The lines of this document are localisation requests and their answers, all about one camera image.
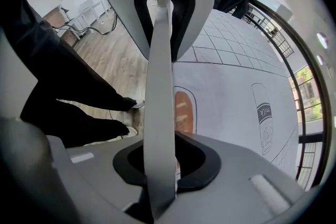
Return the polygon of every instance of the sneaker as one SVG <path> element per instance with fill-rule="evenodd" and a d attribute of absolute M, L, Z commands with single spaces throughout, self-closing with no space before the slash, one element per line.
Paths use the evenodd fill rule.
<path fill-rule="evenodd" d="M 132 106 L 133 109 L 139 109 L 145 105 L 145 100 L 135 100 L 136 104 Z"/>
<path fill-rule="evenodd" d="M 130 131 L 128 135 L 123 135 L 122 138 L 128 138 L 128 137 L 133 137 L 138 134 L 137 130 L 134 129 L 133 127 L 127 127 L 127 129 Z"/>

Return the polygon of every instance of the window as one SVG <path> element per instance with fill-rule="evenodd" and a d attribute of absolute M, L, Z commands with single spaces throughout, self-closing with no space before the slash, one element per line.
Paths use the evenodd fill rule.
<path fill-rule="evenodd" d="M 323 115 L 319 91 L 310 68 L 308 66 L 302 68 L 296 72 L 295 77 L 303 100 L 306 122 L 321 119 Z M 299 97 L 291 77 L 289 78 L 289 83 L 293 91 L 295 106 L 298 111 L 298 122 L 302 123 Z"/>

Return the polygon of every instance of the floor graphic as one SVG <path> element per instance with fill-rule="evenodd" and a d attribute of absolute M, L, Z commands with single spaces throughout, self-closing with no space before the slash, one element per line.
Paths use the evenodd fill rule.
<path fill-rule="evenodd" d="M 260 124 L 260 141 L 262 154 L 269 152 L 272 146 L 273 137 L 273 118 L 271 105 L 269 103 L 268 95 L 264 85 L 254 83 L 252 85 L 253 96 L 256 101 L 258 119 Z"/>
<path fill-rule="evenodd" d="M 249 148 L 295 177 L 291 87 L 258 30 L 212 10 L 192 47 L 173 63 L 173 83 L 176 130 Z"/>
<path fill-rule="evenodd" d="M 197 103 L 195 96 L 186 88 L 175 86 L 175 129 L 197 133 Z"/>

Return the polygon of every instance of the railing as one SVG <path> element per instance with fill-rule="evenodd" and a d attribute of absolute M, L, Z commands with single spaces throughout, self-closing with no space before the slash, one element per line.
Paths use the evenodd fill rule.
<path fill-rule="evenodd" d="M 280 48 L 282 54 L 287 58 L 292 53 L 294 53 L 293 49 L 290 47 L 285 37 L 281 33 L 281 28 L 279 29 L 279 26 L 276 26 L 268 16 L 260 12 L 251 4 L 249 4 L 249 6 L 250 9 L 247 12 L 247 15 L 254 19 L 268 33 L 271 39 L 273 39 Z"/>
<path fill-rule="evenodd" d="M 311 172 L 312 172 L 312 163 L 311 160 L 315 159 L 316 154 L 316 145 L 319 142 L 322 142 L 321 146 L 321 156 L 319 160 L 319 164 L 317 167 L 315 178 L 312 182 L 312 186 L 318 185 L 321 182 L 324 170 L 326 168 L 328 156 L 329 156 L 329 148 L 331 142 L 331 108 L 330 102 L 328 98 L 327 87 L 325 82 L 323 81 L 323 76 L 321 71 L 316 63 L 314 56 L 310 52 L 307 44 L 303 41 L 303 39 L 298 35 L 298 33 L 276 12 L 272 9 L 264 5 L 263 3 L 252 0 L 250 2 L 250 6 L 253 10 L 255 10 L 259 15 L 256 16 L 256 13 L 253 13 L 253 18 L 251 16 L 251 12 L 245 15 L 246 21 L 249 23 L 253 23 L 255 27 L 260 29 L 262 34 L 268 38 L 269 43 L 271 43 L 274 48 L 278 51 L 279 55 L 283 59 L 284 64 L 286 65 L 290 76 L 292 78 L 292 83 L 297 91 L 298 95 L 298 102 L 299 102 L 299 111 L 301 114 L 302 119 L 302 136 L 300 136 L 299 143 L 302 145 L 300 161 L 298 165 L 298 171 L 296 175 L 296 180 L 298 183 L 306 189 L 308 185 L 308 181 L 310 180 Z M 300 52 L 302 53 L 303 57 L 305 58 L 310 70 L 312 72 L 312 76 L 316 81 L 316 85 L 319 91 L 320 102 L 322 106 L 322 115 L 323 115 L 323 132 L 314 135 L 306 135 L 306 115 L 304 112 L 304 105 L 303 99 L 299 87 L 299 83 L 297 81 L 296 76 L 293 74 L 290 64 L 287 61 L 287 57 L 293 53 L 293 49 L 289 46 L 285 38 L 278 38 L 276 39 L 276 32 L 271 32 L 267 28 L 269 24 L 274 26 L 273 30 L 275 29 L 275 25 L 270 21 L 272 19 L 286 34 L 289 38 L 293 41 L 293 43 L 298 47 Z"/>
<path fill-rule="evenodd" d="M 303 57 L 305 58 L 311 72 L 312 76 L 316 81 L 316 85 L 319 91 L 321 106 L 322 106 L 322 122 L 323 122 L 323 135 L 322 135 L 322 149 L 321 149 L 321 158 L 319 161 L 319 165 L 317 168 L 317 172 L 315 175 L 315 179 L 312 183 L 313 186 L 320 184 L 324 170 L 326 168 L 328 156 L 329 156 L 329 148 L 331 143 L 331 130 L 332 130 L 332 122 L 331 122 L 331 108 L 330 108 L 330 100 L 328 98 L 328 91 L 323 80 L 322 73 L 319 69 L 318 63 L 315 61 L 314 55 L 310 52 L 307 44 L 304 40 L 299 36 L 299 34 L 276 12 L 271 10 L 269 7 L 264 5 L 263 3 L 252 0 L 251 4 L 255 6 L 260 11 L 264 12 L 270 18 L 272 18 L 289 36 L 289 38 L 294 42 L 294 44 L 298 47 Z M 297 79 L 294 78 L 293 82 L 295 84 L 295 88 L 297 89 L 297 93 L 301 95 L 300 88 L 298 87 Z M 304 106 L 303 103 L 300 102 L 301 115 L 304 115 L 302 118 L 302 137 L 306 135 L 306 116 L 304 114 Z M 302 170 L 302 164 L 304 161 L 304 144 L 302 144 L 302 152 L 300 164 L 298 167 L 297 179 L 300 176 L 300 172 Z"/>
<path fill-rule="evenodd" d="M 305 66 L 296 72 L 295 77 L 299 82 L 300 91 L 303 93 L 303 105 L 305 109 L 306 122 L 314 121 L 321 119 L 323 114 L 321 111 L 321 100 L 319 93 L 316 88 L 315 78 L 312 76 L 311 70 L 309 66 Z M 298 104 L 298 96 L 297 90 L 294 87 L 294 83 L 292 79 L 289 79 L 289 83 L 292 87 L 295 105 L 297 107 L 297 111 L 300 111 L 300 105 Z M 302 122 L 302 119 L 298 115 L 299 123 Z"/>

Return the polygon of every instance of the person's leg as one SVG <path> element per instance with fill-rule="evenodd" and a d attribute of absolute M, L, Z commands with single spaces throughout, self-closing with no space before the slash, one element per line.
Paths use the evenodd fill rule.
<path fill-rule="evenodd" d="M 65 147 L 106 141 L 129 133 L 119 121 L 95 119 L 75 105 L 47 96 L 48 92 L 38 83 L 28 98 L 21 119 L 36 125 L 46 135 L 61 138 Z"/>
<path fill-rule="evenodd" d="M 128 111 L 137 102 L 124 98 L 90 68 L 67 43 L 61 41 L 41 80 L 50 96 L 101 109 Z"/>

